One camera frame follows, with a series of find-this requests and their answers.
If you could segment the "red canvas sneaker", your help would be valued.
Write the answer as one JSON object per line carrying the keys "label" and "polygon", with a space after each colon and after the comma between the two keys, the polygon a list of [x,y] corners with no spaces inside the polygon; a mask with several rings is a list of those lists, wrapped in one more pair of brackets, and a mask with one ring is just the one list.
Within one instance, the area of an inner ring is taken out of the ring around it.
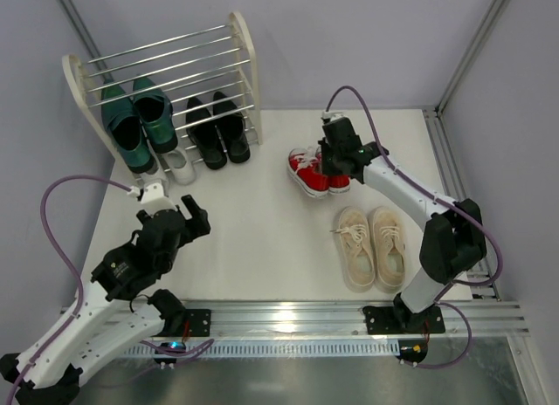
{"label": "red canvas sneaker", "polygon": [[317,170],[321,174],[322,178],[328,184],[328,193],[331,195],[341,195],[343,193],[349,192],[350,190],[350,179],[346,175],[326,175],[322,168],[322,153],[321,147],[316,148],[315,157],[317,158]]}
{"label": "red canvas sneaker", "polygon": [[328,177],[321,171],[316,148],[293,149],[287,157],[287,170],[308,196],[323,198],[328,194]]}

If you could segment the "beige lace sneaker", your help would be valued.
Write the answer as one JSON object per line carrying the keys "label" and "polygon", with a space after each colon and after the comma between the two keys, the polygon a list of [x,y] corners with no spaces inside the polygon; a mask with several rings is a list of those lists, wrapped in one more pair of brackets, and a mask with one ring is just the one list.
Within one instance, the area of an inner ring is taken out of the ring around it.
{"label": "beige lace sneaker", "polygon": [[375,283],[376,267],[367,217],[360,209],[347,207],[338,215],[331,233],[345,285],[352,292],[368,291]]}
{"label": "beige lace sneaker", "polygon": [[394,210],[379,207],[369,214],[369,232],[376,261],[376,285],[383,292],[397,292],[406,274],[402,222]]}

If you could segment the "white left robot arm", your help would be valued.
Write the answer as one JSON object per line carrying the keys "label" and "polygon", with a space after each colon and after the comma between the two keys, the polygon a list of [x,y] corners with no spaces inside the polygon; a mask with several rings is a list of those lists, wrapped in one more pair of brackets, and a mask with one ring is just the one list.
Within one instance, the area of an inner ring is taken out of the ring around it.
{"label": "white left robot arm", "polygon": [[189,312],[169,290],[158,289],[146,304],[107,330],[102,326],[171,271],[178,251],[210,234],[208,214],[190,196],[179,207],[141,210],[141,228],[110,250],[93,269],[74,304],[34,346],[1,359],[11,383],[8,403],[69,404],[107,363],[128,347],[157,335],[181,333]]}

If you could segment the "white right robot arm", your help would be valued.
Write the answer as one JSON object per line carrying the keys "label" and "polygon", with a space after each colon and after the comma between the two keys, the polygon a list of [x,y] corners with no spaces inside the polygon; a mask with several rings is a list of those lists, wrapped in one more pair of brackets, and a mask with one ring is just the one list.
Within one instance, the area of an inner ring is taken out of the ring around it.
{"label": "white right robot arm", "polygon": [[347,175],[389,198],[423,232],[420,269],[390,306],[366,306],[368,333],[420,334],[424,329],[443,333],[438,301],[454,280],[487,254],[479,230],[480,208],[471,199],[457,202],[425,189],[408,176],[378,142],[362,143],[349,118],[324,118],[320,140],[322,171]]}

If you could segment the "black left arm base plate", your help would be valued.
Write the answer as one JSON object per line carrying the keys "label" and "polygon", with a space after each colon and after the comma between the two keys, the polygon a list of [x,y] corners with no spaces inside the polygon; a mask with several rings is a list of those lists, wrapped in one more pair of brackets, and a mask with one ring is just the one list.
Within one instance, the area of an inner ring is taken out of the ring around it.
{"label": "black left arm base plate", "polygon": [[209,337],[211,309],[186,309],[179,314],[172,335],[180,338]]}

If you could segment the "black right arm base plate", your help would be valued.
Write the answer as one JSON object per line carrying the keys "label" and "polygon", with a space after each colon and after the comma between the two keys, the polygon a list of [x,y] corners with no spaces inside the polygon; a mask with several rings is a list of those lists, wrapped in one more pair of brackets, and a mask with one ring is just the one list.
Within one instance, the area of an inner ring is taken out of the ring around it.
{"label": "black right arm base plate", "polygon": [[441,309],[433,305],[420,313],[395,306],[365,306],[362,309],[369,335],[445,333]]}

